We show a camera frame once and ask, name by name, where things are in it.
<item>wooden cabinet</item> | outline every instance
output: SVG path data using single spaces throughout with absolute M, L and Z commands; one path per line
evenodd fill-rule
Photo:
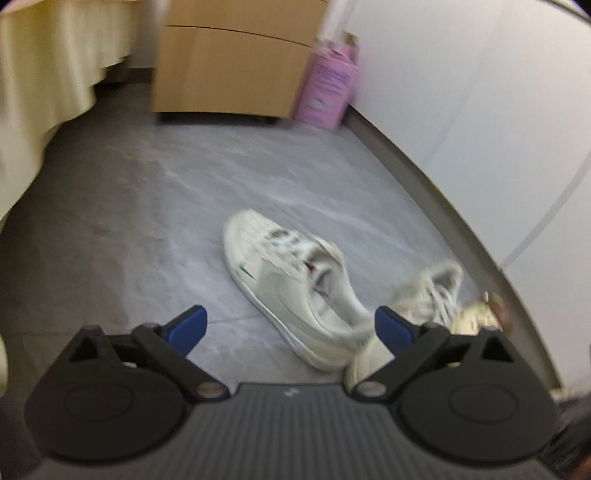
M 321 0 L 172 0 L 167 25 L 219 28 L 312 45 Z
M 155 112 L 290 117 L 323 0 L 172 0 L 158 46 Z
M 310 50 L 213 28 L 167 27 L 154 90 L 157 112 L 239 112 L 288 117 Z

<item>gray floor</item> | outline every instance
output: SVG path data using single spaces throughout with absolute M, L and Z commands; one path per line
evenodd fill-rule
M 210 117 L 162 125 L 149 112 L 149 96 L 148 85 L 125 86 L 65 124 L 0 236 L 0 331 L 11 375 L 0 400 L 5 480 L 36 459 L 22 430 L 24 399 L 85 324 L 126 332 L 201 303 L 210 325 L 190 359 L 231 387 L 338 380 L 304 365 L 233 284 L 220 238 L 239 209 L 337 243 L 368 307 L 453 258 L 347 129 Z M 462 300 L 477 295 L 465 279 Z

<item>yellow bed skirt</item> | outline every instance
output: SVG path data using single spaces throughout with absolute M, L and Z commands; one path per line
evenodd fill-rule
M 0 225 L 59 125 L 90 109 L 105 68 L 131 53 L 138 9 L 127 0 L 13 0 L 0 14 Z

